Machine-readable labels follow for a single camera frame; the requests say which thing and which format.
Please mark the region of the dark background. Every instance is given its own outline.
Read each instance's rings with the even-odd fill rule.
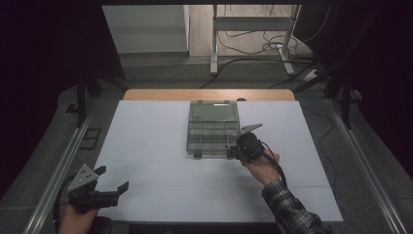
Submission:
[[[411,3],[383,4],[346,69],[352,88],[362,96],[359,110],[413,177],[413,22]],[[294,35],[305,40],[325,19],[327,6],[304,6]],[[306,43],[321,64],[331,68],[348,49],[367,7],[332,6],[328,23]]]
[[[53,119],[58,95],[80,74],[95,87],[99,77],[91,70],[111,78],[124,74],[98,5],[2,2],[0,30],[3,196]]]

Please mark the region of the hand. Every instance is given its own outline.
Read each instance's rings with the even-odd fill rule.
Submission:
[[[265,149],[265,153],[270,155],[271,157],[274,154],[274,157],[276,158],[277,163],[280,160],[280,155],[270,151],[269,149]],[[261,156],[257,160],[255,160],[253,163],[249,163],[246,161],[241,161],[241,164],[246,167],[258,181],[260,181],[264,186],[267,186],[271,182],[280,179],[280,174],[277,172],[277,170],[274,168],[273,164],[271,164],[268,159],[266,159],[264,156]]]
[[[87,234],[91,229],[97,210],[90,210],[86,214],[79,214],[70,204],[66,205],[61,216],[59,234]]]

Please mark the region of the black curtain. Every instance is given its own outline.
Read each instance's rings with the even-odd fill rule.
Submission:
[[[359,109],[413,178],[413,7],[384,6],[352,61]]]
[[[58,95],[79,74],[90,84],[99,78],[91,70],[124,78],[101,7],[72,5],[0,6],[1,196],[49,126]]]

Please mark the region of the table leg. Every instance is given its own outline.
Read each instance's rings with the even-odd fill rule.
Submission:
[[[286,70],[286,73],[288,75],[294,75],[295,71],[294,68],[291,65],[290,58],[288,55],[288,42],[289,39],[291,38],[292,34],[292,29],[294,29],[295,21],[297,20],[297,15],[298,15],[298,10],[300,9],[300,5],[293,5],[294,11],[291,14],[289,23],[288,23],[288,28],[285,32],[285,37],[282,42],[282,47],[279,49],[280,56],[282,57],[282,61]]]
[[[210,74],[216,75],[218,72],[218,48],[216,45],[216,37],[218,31],[216,30],[217,24],[217,5],[213,5],[213,19],[212,19],[212,45],[210,48]]]

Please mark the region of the white table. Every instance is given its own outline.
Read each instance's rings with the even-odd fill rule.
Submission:
[[[342,221],[298,101],[238,102],[241,125],[281,155],[288,187],[323,221]],[[189,101],[120,101],[95,167],[97,190],[130,190],[100,215],[128,222],[273,222],[262,185],[239,161],[196,160],[186,147]]]

